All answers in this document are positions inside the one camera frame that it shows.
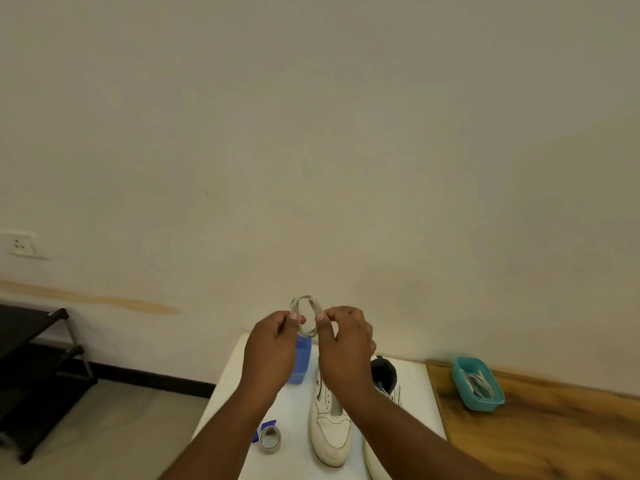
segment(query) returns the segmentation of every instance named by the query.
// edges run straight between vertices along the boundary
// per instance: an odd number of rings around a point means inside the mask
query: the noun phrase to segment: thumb
[[[335,344],[331,320],[325,313],[316,315],[316,330],[318,331],[318,346],[320,349],[331,347]]]
[[[288,342],[296,343],[298,338],[298,329],[300,328],[300,317],[296,313],[289,314],[284,321],[282,327],[281,338]]]

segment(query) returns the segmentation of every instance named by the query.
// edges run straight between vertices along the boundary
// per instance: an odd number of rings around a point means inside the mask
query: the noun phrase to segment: white tabletop
[[[207,404],[193,436],[195,437],[235,391],[240,382],[244,345],[249,336],[245,333],[238,339],[236,348],[225,367],[222,377]],[[318,348],[313,346],[309,370],[302,384],[287,384],[282,388],[276,402],[271,406],[265,421],[276,419],[276,426],[282,434],[280,450],[272,455],[261,453],[258,444],[249,448],[241,479],[283,478],[368,478],[364,462],[363,439],[358,428],[351,431],[351,452],[345,465],[331,468],[324,465],[313,450],[308,434],[308,414],[317,374]],[[436,404],[425,364],[406,360],[389,359],[396,367],[398,384],[402,386],[402,400],[405,410],[425,424],[432,431],[446,439],[438,405]]]

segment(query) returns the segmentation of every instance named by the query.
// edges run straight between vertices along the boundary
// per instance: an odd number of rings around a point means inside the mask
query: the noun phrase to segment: person's left hand
[[[279,311],[256,323],[244,347],[239,387],[273,402],[293,372],[298,329],[306,321]]]

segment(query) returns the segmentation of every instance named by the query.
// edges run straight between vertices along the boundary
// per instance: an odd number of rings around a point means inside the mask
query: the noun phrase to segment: wooden surface
[[[476,413],[450,365],[427,370],[448,440],[507,478],[640,480],[640,400],[493,371],[506,402]]]

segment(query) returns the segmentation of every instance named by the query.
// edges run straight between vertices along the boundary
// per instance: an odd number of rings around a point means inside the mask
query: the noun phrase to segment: beige wall
[[[637,0],[2,0],[0,279],[216,381],[299,293],[382,352],[640,394]]]

